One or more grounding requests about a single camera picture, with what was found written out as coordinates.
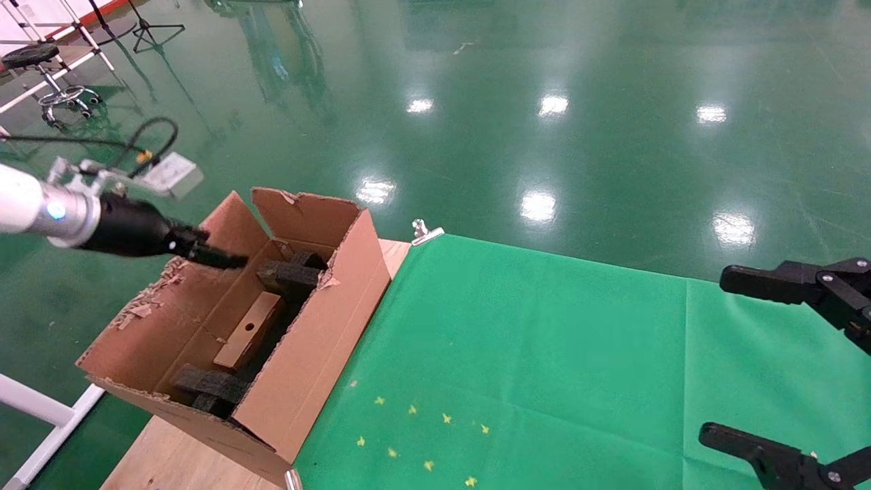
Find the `black seat cushion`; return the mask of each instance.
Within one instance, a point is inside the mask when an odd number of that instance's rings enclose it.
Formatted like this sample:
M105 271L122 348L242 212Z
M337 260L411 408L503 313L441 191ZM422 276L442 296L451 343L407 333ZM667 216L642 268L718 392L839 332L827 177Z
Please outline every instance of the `black seat cushion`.
M7 69L24 68L38 65L57 56L60 50L55 44L30 44L23 48L6 53L3 56L3 66Z

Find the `stool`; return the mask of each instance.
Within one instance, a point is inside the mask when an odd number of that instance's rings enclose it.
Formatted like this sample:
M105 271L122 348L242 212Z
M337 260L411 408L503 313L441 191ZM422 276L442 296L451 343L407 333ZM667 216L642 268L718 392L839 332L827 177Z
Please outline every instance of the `stool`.
M43 121L51 127L63 129L64 123L54 117L54 107L56 105L66 105L72 110L79 108L81 109L82 117L89 119L94 115L94 112L81 99L82 95L87 94L88 101L91 104L99 104L103 102L103 99L93 90L81 85L70 85L63 89L57 86L57 82L55 82L54 78L51 77L40 63L56 57L59 52L60 50L57 46L52 43L30 44L3 56L3 66L8 70L33 66L37 71L42 73L45 83L53 91L39 98L39 105L43 107Z

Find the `cardboard box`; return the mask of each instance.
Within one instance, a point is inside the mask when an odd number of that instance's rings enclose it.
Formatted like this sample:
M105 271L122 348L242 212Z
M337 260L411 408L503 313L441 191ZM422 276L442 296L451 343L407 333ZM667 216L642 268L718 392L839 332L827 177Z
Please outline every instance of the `cardboard box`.
M253 202L273 239L236 193L203 222L211 244L251 257L244 269L170 260L77 365L95 385L281 486L390 276L368 210L267 188L255 188ZM257 268L299 248L329 268L236 407L235 423L184 405L191 395L172 386L175 373L185 364L219 369L213 360L222 342L264 290Z

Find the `black robotic claw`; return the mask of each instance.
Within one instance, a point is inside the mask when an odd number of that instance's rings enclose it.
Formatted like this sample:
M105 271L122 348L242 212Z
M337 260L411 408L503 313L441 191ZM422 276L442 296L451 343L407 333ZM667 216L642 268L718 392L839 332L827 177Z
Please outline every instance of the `black robotic claw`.
M699 442L750 463L766 490L854 490L871 478L871 447L821 465L795 447L713 422L702 425Z
M173 222L165 238L169 248L167 252L216 269L240 269L248 263L248 257L244 255L234 255L206 245L208 238L209 232L202 228Z
M777 303L807 303L871 356L871 266L855 257L818 266L783 262L774 270L730 265L719 286L726 292Z
M206 245L209 232L165 218L152 204L106 193L100 221L80 248L128 257L174 254L216 269L245 267L248 257Z

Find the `green cloth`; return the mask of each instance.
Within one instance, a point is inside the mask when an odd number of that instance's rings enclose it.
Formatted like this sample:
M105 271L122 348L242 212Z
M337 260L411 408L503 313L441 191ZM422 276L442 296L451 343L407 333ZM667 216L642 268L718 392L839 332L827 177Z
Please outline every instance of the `green cloth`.
M758 490L699 427L828 462L871 444L869 372L806 306L445 235L408 254L296 467L306 490Z

